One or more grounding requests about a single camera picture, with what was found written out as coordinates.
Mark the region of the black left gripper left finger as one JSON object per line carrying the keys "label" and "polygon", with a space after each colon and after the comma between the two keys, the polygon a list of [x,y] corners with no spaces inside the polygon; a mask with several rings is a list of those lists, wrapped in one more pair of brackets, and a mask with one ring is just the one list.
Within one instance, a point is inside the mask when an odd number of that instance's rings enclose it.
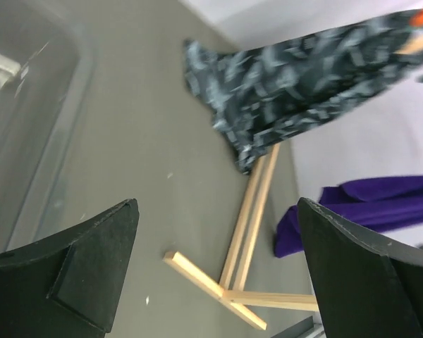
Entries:
{"label": "black left gripper left finger", "polygon": [[110,333],[139,221],[136,199],[0,253],[0,337]]}

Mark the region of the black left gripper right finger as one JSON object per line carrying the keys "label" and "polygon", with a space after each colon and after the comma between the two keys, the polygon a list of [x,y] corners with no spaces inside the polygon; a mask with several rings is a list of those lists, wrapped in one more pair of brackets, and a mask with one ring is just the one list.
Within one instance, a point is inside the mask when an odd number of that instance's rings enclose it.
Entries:
{"label": "black left gripper right finger", "polygon": [[423,249],[307,198],[298,221],[327,337],[423,337]]}

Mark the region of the dark patterned sock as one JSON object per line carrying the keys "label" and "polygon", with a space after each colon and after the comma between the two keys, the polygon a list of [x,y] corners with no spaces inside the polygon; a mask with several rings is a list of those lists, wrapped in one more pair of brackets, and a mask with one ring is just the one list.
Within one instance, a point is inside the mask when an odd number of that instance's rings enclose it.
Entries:
{"label": "dark patterned sock", "polygon": [[185,84],[248,174],[270,146],[339,118],[421,67],[423,50],[400,53],[416,31],[414,15],[398,11],[227,54],[187,39]]}

